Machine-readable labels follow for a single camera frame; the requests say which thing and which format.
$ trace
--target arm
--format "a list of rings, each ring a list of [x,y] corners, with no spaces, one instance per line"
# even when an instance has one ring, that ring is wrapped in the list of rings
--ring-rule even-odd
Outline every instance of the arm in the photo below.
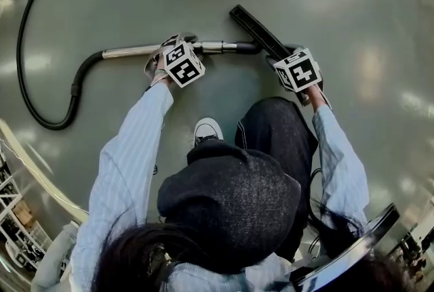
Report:
[[[310,87],[307,93],[315,111],[313,126],[319,140],[321,203],[365,225],[363,208],[369,203],[365,169],[318,89]]]
[[[172,103],[167,81],[156,84],[128,112],[119,133],[101,151],[89,219],[80,227],[71,257],[71,283],[83,292],[90,290],[101,244],[114,223],[112,235],[146,219],[163,117]]]

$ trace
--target vacuum cleaner hose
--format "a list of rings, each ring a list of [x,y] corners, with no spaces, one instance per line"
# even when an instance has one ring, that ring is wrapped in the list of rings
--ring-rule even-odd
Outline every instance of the vacuum cleaner hose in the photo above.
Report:
[[[24,13],[21,19],[21,25],[20,30],[18,31],[18,42],[16,46],[16,70],[18,75],[18,82],[20,84],[20,90],[22,97],[24,99],[24,103],[26,104],[28,111],[32,114],[32,116],[35,118],[35,120],[45,128],[58,131],[61,129],[64,129],[68,127],[74,120],[74,117],[77,113],[77,106],[80,98],[80,92],[81,92],[81,84],[84,79],[84,73],[80,74],[77,73],[75,76],[75,80],[73,83],[73,91],[71,91],[71,101],[69,103],[68,112],[66,113],[66,116],[61,122],[50,122],[48,120],[45,120],[35,109],[33,106],[26,90],[26,83],[24,81],[24,65],[23,65],[23,59],[22,59],[22,40],[24,37],[24,30],[26,28],[27,18],[30,13],[30,10],[32,8],[34,0],[28,0],[26,8],[24,9]],[[97,61],[102,60],[102,52],[94,54],[90,56],[84,64],[81,65],[80,68],[83,66],[89,67],[89,64],[95,64]]]

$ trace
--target grey floor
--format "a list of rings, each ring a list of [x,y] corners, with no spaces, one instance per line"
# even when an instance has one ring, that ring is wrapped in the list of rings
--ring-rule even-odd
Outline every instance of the grey floor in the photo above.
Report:
[[[95,67],[73,126],[48,131],[26,110],[16,79],[25,3],[12,0],[0,18],[0,117],[48,162],[61,191],[87,209],[98,153],[149,84],[144,58]],[[434,0],[36,0],[24,41],[31,97],[47,118],[60,119],[76,70],[95,51],[159,43],[182,30],[203,40],[248,40],[228,17],[238,3],[283,42],[309,47],[334,112],[366,167],[368,217],[395,202],[404,227],[411,227],[434,191]],[[214,117],[232,141],[237,120],[256,100],[293,98],[279,88],[263,56],[213,56],[205,66],[203,78],[174,91],[151,218],[159,185],[186,164],[198,119]],[[303,114],[310,122],[311,108]]]

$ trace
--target sneaker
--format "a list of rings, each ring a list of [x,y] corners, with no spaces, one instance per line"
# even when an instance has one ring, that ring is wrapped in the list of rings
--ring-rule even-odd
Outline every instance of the sneaker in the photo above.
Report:
[[[216,120],[206,117],[196,124],[195,147],[210,139],[223,140],[223,133]]]
[[[80,229],[80,225],[77,222],[71,221],[70,224],[72,224],[74,227],[76,227],[76,229]]]

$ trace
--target hand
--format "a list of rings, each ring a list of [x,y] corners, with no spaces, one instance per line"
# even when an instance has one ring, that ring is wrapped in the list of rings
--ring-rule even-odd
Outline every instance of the hand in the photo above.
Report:
[[[327,102],[324,100],[321,92],[318,90],[318,87],[316,85],[310,86],[306,89],[306,94],[309,97],[309,100],[311,101],[313,112],[317,112],[318,108],[323,105],[327,104]]]
[[[158,63],[157,63],[157,70],[158,69],[164,69],[164,57],[163,57],[163,54],[159,55],[159,59],[158,59]],[[154,82],[154,81],[162,78],[163,76],[164,76],[164,74],[161,74],[161,73],[156,74],[154,76],[154,79],[152,80],[152,82]],[[165,83],[167,86],[169,86],[169,84],[171,82],[172,82],[172,78],[170,76],[168,76],[168,77],[166,77],[166,78],[164,78],[164,79],[162,79],[162,80],[159,81],[159,83]]]

